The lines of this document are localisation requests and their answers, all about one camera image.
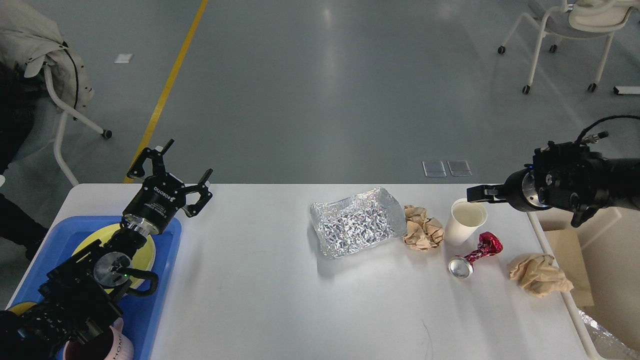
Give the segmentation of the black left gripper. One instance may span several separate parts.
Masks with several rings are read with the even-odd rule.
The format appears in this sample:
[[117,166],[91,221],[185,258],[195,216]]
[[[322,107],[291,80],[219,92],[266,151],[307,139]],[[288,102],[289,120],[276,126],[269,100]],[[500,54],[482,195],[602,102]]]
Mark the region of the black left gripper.
[[[212,168],[205,171],[199,182],[190,186],[166,171],[163,157],[174,142],[170,138],[164,146],[154,149],[145,147],[126,173],[126,178],[143,179],[144,182],[123,210],[123,218],[127,223],[149,223],[153,235],[162,234],[179,209],[187,218],[196,217],[213,198],[207,185],[213,173]],[[144,169],[147,160],[151,160],[151,175],[148,177]],[[199,194],[195,203],[187,203],[187,195],[190,194]]]

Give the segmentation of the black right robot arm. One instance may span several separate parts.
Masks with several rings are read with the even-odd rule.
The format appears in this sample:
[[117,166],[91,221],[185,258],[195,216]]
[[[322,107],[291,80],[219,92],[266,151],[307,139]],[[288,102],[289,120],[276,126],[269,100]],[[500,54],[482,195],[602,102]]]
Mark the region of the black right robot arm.
[[590,150],[609,134],[581,131],[576,140],[536,148],[524,164],[502,184],[469,187],[469,203],[507,203],[521,212],[557,208],[571,212],[570,224],[580,227],[602,208],[640,208],[640,160],[605,158]]

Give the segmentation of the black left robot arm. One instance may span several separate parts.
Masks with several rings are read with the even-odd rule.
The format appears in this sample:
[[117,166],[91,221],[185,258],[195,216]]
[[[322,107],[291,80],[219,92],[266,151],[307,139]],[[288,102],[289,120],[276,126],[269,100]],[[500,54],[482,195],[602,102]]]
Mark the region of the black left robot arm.
[[38,289],[42,301],[22,314],[1,312],[3,360],[52,360],[66,342],[87,344],[105,333],[122,316],[123,297],[155,294],[158,274],[135,268],[135,255],[178,210],[197,216],[213,197],[207,185],[213,169],[192,185],[167,171],[163,158],[173,143],[137,155],[126,176],[143,182],[110,238],[93,240],[51,269]]

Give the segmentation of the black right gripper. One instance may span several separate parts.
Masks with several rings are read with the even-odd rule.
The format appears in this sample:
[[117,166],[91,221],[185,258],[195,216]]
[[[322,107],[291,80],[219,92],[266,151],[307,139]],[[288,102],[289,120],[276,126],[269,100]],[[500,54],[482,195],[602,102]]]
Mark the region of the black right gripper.
[[535,187],[533,169],[524,168],[512,173],[503,184],[481,184],[468,187],[466,201],[469,203],[507,203],[521,212],[548,210],[541,203]]

